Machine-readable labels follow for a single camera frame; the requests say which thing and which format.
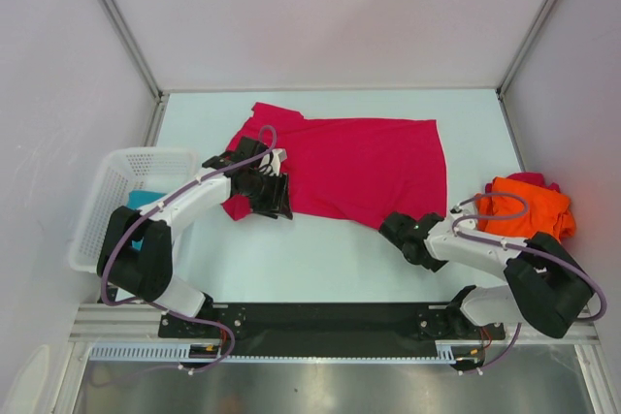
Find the magenta t shirt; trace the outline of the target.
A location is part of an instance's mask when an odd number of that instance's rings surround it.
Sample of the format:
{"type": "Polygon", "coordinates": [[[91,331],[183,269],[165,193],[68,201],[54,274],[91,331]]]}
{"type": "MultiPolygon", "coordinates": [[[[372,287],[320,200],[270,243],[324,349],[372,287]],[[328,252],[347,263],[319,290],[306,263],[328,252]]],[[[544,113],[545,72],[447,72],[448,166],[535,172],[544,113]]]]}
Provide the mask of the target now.
{"type": "Polygon", "coordinates": [[[285,150],[295,213],[350,220],[378,229],[394,211],[445,215],[447,175],[437,123],[394,118],[315,118],[256,103],[227,145],[264,136],[285,150]]]}

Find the white plastic laundry basket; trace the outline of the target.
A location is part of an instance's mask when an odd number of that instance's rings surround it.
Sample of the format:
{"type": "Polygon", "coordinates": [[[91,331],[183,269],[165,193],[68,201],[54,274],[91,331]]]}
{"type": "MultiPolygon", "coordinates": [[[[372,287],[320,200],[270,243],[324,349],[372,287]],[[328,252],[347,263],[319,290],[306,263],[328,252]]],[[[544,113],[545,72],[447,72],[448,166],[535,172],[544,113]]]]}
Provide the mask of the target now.
{"type": "Polygon", "coordinates": [[[198,154],[185,148],[130,147],[111,152],[99,166],[82,208],[68,255],[72,270],[95,273],[113,211],[129,201],[133,191],[167,194],[181,187],[198,170],[198,154]]]}

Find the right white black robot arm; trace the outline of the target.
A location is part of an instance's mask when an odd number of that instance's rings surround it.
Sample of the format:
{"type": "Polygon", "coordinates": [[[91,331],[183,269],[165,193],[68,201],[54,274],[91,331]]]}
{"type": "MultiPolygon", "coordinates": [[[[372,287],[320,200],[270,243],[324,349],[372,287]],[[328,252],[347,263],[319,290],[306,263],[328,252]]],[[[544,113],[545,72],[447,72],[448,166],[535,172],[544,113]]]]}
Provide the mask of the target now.
{"type": "Polygon", "coordinates": [[[393,212],[379,232],[413,265],[436,272],[457,263],[504,282],[475,286],[455,300],[447,325],[459,337],[470,337],[488,324],[526,323],[560,339],[596,294],[596,284],[554,237],[542,232],[529,239],[485,233],[464,208],[418,220],[393,212]]]}

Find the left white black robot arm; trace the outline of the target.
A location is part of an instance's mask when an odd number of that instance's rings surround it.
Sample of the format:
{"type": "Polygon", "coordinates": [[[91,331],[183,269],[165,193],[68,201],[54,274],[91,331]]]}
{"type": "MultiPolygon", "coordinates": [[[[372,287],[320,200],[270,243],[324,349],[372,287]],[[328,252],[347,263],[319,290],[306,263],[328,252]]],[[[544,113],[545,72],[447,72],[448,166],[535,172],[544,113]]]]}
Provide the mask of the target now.
{"type": "Polygon", "coordinates": [[[236,196],[246,198],[253,213],[292,219],[286,158],[283,148],[243,137],[173,192],[139,208],[118,207],[97,263],[102,283],[180,314],[193,335],[207,334],[214,324],[212,298],[177,276],[176,241],[207,210],[236,196]]]}

